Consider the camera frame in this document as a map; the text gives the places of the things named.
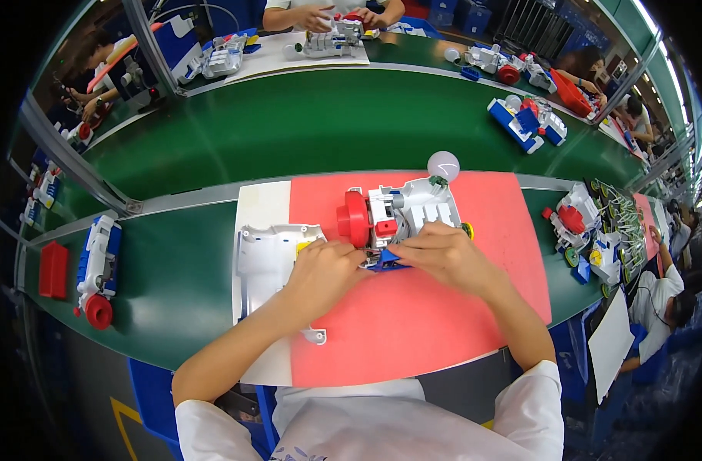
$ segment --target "pink mat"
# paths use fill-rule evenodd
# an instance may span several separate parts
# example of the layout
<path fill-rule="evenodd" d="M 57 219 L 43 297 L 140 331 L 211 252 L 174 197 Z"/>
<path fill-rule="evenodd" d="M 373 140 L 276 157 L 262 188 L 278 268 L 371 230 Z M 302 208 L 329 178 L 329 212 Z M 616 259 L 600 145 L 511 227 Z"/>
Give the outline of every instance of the pink mat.
<path fill-rule="evenodd" d="M 349 173 L 292 180 L 290 222 L 320 224 L 337 239 L 335 209 L 354 186 L 401 187 L 423 172 Z M 518 180 L 509 172 L 461 172 L 451 184 L 462 221 L 474 241 L 508 273 L 523 298 L 547 324 L 551 304 L 538 239 Z M 418 269 L 400 269 L 354 287 L 326 316 L 316 346 L 292 340 L 292 385 L 348 386 L 429 373 L 505 345 L 482 300 L 439 284 Z"/>
<path fill-rule="evenodd" d="M 651 231 L 648 230 L 650 226 L 656 225 L 656 220 L 653 219 L 653 207 L 651 207 L 650 201 L 643 194 L 635 194 L 632 196 L 635 198 L 636 206 L 643 210 L 643 234 L 645 235 L 645 251 L 648 253 L 648 260 L 650 261 L 659 252 L 659 245 L 651 237 Z"/>

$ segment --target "white cable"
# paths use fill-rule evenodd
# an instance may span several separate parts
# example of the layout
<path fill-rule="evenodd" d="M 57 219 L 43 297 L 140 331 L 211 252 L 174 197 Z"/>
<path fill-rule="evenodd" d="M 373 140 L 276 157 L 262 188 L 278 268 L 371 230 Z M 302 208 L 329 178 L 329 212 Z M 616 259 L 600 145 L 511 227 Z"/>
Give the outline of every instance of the white cable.
<path fill-rule="evenodd" d="M 154 22 L 156 22 L 157 19 L 159 19 L 159 18 L 161 18 L 161 17 L 163 17 L 163 16 L 165 16 L 165 15 L 168 15 L 169 13 L 173 13 L 174 11 L 184 10 L 184 9 L 186 9 L 186 8 L 194 8 L 194 7 L 196 7 L 196 6 L 217 8 L 218 10 L 225 11 L 225 12 L 226 12 L 227 14 L 229 14 L 229 15 L 233 18 L 233 20 L 235 21 L 235 23 L 236 23 L 236 32 L 238 32 L 238 31 L 241 30 L 241 26 L 238 24 L 238 19 L 236 19 L 235 15 L 234 15 L 233 13 L 231 13 L 230 11 L 228 11 L 226 8 L 223 8 L 223 7 L 218 6 L 218 5 L 210 5 L 209 3 L 200 3 L 200 4 L 198 4 L 198 5 L 185 5 L 185 6 L 183 6 L 183 7 L 172 8 L 171 10 L 165 11 L 165 12 L 161 13 L 160 15 L 156 16 L 156 17 L 153 18 L 149 23 L 154 23 Z"/>

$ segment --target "red plastic part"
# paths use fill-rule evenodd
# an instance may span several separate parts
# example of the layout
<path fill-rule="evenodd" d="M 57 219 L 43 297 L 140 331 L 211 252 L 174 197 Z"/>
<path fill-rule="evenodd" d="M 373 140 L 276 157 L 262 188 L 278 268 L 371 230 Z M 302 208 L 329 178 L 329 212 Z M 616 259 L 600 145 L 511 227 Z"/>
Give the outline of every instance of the red plastic part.
<path fill-rule="evenodd" d="M 84 141 L 89 137 L 91 131 L 92 129 L 88 123 L 82 123 L 82 125 L 79 127 L 79 139 Z"/>
<path fill-rule="evenodd" d="M 361 23 L 363 24 L 364 30 L 371 30 L 372 29 L 372 25 L 368 22 L 364 22 L 363 18 L 356 13 L 348 13 L 347 15 L 344 16 L 344 19 L 348 19 L 349 21 L 361 21 Z"/>
<path fill-rule="evenodd" d="M 497 78 L 505 85 L 512 86 L 520 80 L 520 72 L 509 64 L 505 64 L 497 71 Z"/>
<path fill-rule="evenodd" d="M 335 210 L 338 222 L 338 234 L 349 238 L 356 248 L 363 248 L 368 243 L 369 229 L 366 200 L 355 190 L 346 191 L 345 205 Z"/>
<path fill-rule="evenodd" d="M 87 321 L 98 330 L 104 330 L 113 321 L 113 307 L 104 296 L 94 294 L 85 304 Z"/>
<path fill-rule="evenodd" d="M 390 221 L 379 221 L 374 227 L 377 237 L 391 237 L 397 235 L 397 222 L 392 219 Z"/>
<path fill-rule="evenodd" d="M 538 105 L 535 103 L 534 100 L 528 98 L 525 98 L 523 103 L 520 105 L 520 110 L 522 111 L 523 109 L 530 108 L 533 111 L 533 114 L 535 114 L 535 118 L 538 118 L 538 113 L 540 112 L 540 109 L 538 109 Z"/>
<path fill-rule="evenodd" d="M 561 205 L 561 208 L 558 209 L 558 218 L 563 225 L 574 234 L 581 234 L 586 230 L 584 217 L 579 210 L 574 207 L 566 208 Z"/>
<path fill-rule="evenodd" d="M 577 86 L 556 70 L 551 72 L 551 77 L 556 83 L 558 95 L 561 97 L 563 105 L 574 111 L 576 115 L 586 118 L 591 113 L 591 106 L 579 92 Z"/>
<path fill-rule="evenodd" d="M 38 294 L 65 300 L 67 297 L 67 259 L 69 251 L 56 241 L 41 249 L 38 272 Z"/>

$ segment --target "yellow wheel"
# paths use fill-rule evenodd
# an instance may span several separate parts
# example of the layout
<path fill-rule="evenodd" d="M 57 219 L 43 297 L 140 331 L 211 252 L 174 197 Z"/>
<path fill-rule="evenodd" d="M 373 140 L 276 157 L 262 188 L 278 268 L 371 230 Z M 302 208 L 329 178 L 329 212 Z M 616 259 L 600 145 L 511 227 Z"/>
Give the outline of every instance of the yellow wheel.
<path fill-rule="evenodd" d="M 471 223 L 461 223 L 461 228 L 464 229 L 464 232 L 466 232 L 466 235 L 468 235 L 471 240 L 474 240 L 474 227 Z"/>

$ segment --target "white shirt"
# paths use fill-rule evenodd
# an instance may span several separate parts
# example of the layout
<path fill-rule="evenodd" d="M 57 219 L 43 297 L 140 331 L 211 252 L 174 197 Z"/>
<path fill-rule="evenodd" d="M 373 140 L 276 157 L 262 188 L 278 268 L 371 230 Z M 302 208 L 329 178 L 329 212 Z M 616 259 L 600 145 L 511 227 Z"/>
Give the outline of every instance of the white shirt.
<path fill-rule="evenodd" d="M 676 264 L 671 264 L 662 279 L 656 279 L 653 272 L 643 272 L 636 290 L 635 298 L 627 313 L 631 323 L 643 325 L 648 332 L 648 336 L 638 345 L 642 365 L 658 352 L 671 336 L 671 328 L 664 323 L 666 304 L 670 297 L 684 291 L 684 281 L 678 273 Z"/>
<path fill-rule="evenodd" d="M 284 388 L 277 391 L 272 418 L 281 436 L 272 459 L 558 461 L 563 454 L 560 396 L 556 364 L 542 361 L 500 392 L 489 430 L 425 402 L 420 383 L 412 378 Z M 248 430 L 211 403 L 185 401 L 175 412 L 185 461 L 261 459 Z"/>
<path fill-rule="evenodd" d="M 626 108 L 627 107 L 627 100 L 630 99 L 630 95 L 625 95 L 622 98 L 622 101 L 620 104 Z M 636 120 L 636 125 L 632 129 L 633 131 L 637 131 L 638 133 L 647 133 L 648 131 L 646 130 L 646 127 L 651 124 L 651 118 L 648 116 L 648 109 L 645 108 L 644 104 L 641 104 L 641 107 L 643 108 L 643 111 L 640 113 L 638 116 L 638 119 Z"/>
<path fill-rule="evenodd" d="M 117 42 L 115 42 L 115 46 L 114 46 L 114 48 L 113 48 L 113 52 L 110 53 L 110 54 L 107 56 L 107 59 L 108 59 L 108 60 L 109 60 L 110 58 L 112 58 L 112 56 L 113 56 L 113 55 L 115 54 L 115 52 L 118 50 L 118 47 L 119 47 L 125 40 L 128 40 L 128 37 L 121 38 L 120 40 L 118 40 Z M 100 72 L 102 72 L 102 69 L 104 69 L 106 66 L 107 66 L 106 63 L 99 63 L 99 65 L 95 68 L 95 77 L 97 77 L 97 76 L 100 74 Z M 113 84 L 113 80 L 110 79 L 110 76 L 109 76 L 109 75 L 105 75 L 105 76 L 102 78 L 102 80 L 100 80 L 99 82 L 97 82 L 97 84 L 95 85 L 95 87 L 92 88 L 92 91 L 97 91 L 98 89 L 102 88 L 103 86 L 106 87 L 106 88 L 109 89 L 109 90 L 111 90 L 111 89 L 113 89 L 113 88 L 116 87 L 116 86 Z"/>
<path fill-rule="evenodd" d="M 681 255 L 681 249 L 689 241 L 689 235 L 692 234 L 692 228 L 684 223 L 680 223 L 679 228 L 671 237 L 671 259 L 678 260 Z"/>
<path fill-rule="evenodd" d="M 379 5 L 384 5 L 388 1 L 389 0 L 384 0 L 383 2 L 378 3 Z M 267 0 L 266 2 L 266 8 L 282 8 L 284 10 L 301 7 L 303 5 L 325 5 L 328 7 L 335 5 L 335 8 L 332 10 L 322 12 L 332 18 L 336 13 L 340 13 L 340 15 L 345 16 L 348 13 L 351 13 L 357 7 L 366 7 L 366 0 Z M 295 24 L 295 27 L 292 30 L 304 29 L 302 29 L 299 24 Z"/>

